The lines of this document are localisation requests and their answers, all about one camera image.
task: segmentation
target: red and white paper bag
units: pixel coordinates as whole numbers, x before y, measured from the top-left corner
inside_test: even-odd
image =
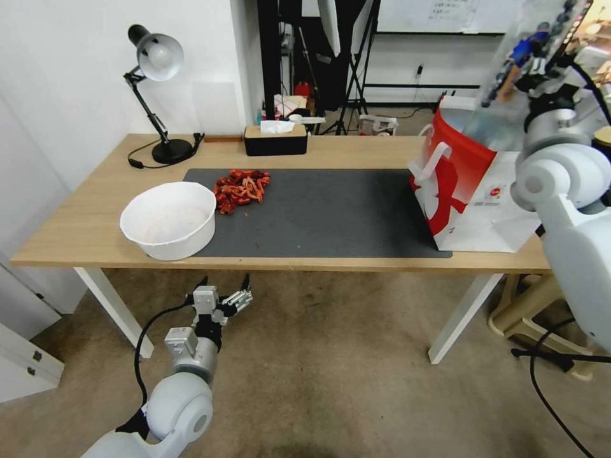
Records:
[[[440,250],[514,253],[540,224],[519,207],[509,188],[516,178],[516,151],[495,152],[448,125],[444,97],[426,126],[420,163],[411,163],[411,186]]]

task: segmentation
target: tabletop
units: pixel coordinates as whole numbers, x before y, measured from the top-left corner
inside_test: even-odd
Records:
[[[192,139],[187,135],[174,138]],[[189,169],[401,169],[421,151],[421,137],[308,138],[299,156],[250,157],[242,142],[204,142],[191,159],[163,169],[135,169],[127,154],[155,140],[129,134],[16,253],[17,266],[192,268],[225,270],[429,271],[549,273],[540,240],[533,236],[518,253],[455,252],[451,258],[210,258],[179,261],[149,258],[119,229],[119,217],[141,192],[181,181]],[[134,158],[151,163],[151,148]]]

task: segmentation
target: plastic bowl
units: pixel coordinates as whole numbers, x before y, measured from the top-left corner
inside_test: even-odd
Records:
[[[144,191],[121,213],[123,234],[151,258],[175,261],[197,253],[214,235],[214,193],[176,181]]]

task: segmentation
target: white table leg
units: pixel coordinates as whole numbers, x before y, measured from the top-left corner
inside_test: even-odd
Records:
[[[142,328],[115,291],[108,278],[106,278],[102,269],[75,267],[74,270],[83,279],[89,290],[91,290],[102,307],[110,315],[110,318],[123,331],[123,334],[125,334],[133,346],[136,346]],[[148,336],[144,336],[140,355],[149,358],[152,354],[153,343]]]
[[[429,349],[428,357],[431,364],[441,362],[501,278],[503,278],[503,274],[482,274],[475,277],[450,320]]]

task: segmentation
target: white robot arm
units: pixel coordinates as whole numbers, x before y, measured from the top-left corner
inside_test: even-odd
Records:
[[[205,281],[191,297],[193,326],[171,328],[165,337],[174,373],[157,384],[148,402],[125,425],[101,437],[83,458],[175,458],[204,434],[212,420],[210,384],[222,328],[252,302],[253,295],[246,276],[242,288],[227,298],[219,298],[216,287]],[[158,443],[146,441],[149,430]]]
[[[598,150],[561,143],[538,150],[517,169],[515,190],[545,228],[543,247],[575,320],[611,351],[611,208],[585,214],[611,184]]]
[[[511,194],[539,215],[545,255],[575,320],[611,352],[611,208],[600,202],[610,188],[611,164],[590,146],[594,130],[611,116],[588,76],[608,57],[587,46],[565,55],[564,67],[550,69],[553,78],[531,86]]]

